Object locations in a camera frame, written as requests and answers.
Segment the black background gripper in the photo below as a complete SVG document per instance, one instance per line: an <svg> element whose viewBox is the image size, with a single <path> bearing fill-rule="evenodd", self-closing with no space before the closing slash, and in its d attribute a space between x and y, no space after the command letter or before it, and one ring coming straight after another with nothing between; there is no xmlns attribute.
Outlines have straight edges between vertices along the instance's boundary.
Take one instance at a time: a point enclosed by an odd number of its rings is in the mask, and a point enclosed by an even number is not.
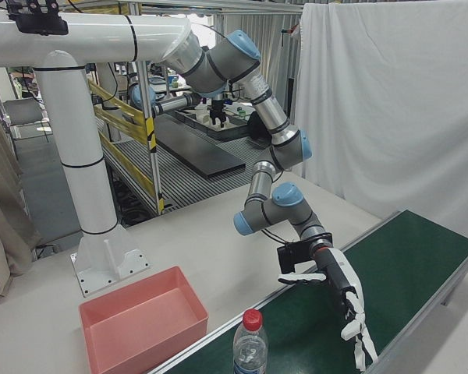
<svg viewBox="0 0 468 374"><path fill-rule="evenodd" d="M210 119L212 125L219 124L221 128L226 122L226 114L224 112L225 103L223 100L211 100Z"/></svg>

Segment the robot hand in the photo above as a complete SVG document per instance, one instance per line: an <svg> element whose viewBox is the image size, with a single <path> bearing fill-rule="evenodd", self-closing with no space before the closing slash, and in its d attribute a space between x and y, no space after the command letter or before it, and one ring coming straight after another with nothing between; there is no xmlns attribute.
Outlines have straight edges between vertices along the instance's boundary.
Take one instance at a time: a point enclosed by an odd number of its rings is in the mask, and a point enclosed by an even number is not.
<svg viewBox="0 0 468 374"><path fill-rule="evenodd" d="M364 297L360 279L345 254L333 247L322 247L311 254L303 253L303 245L293 243L277 249L281 273L278 281L283 284L323 284L334 291L342 308L345 326L343 340L355 340L356 368L366 370L368 358L378 360L374 342L366 324ZM313 260L317 269L313 273L297 273L295 265Z"/></svg>

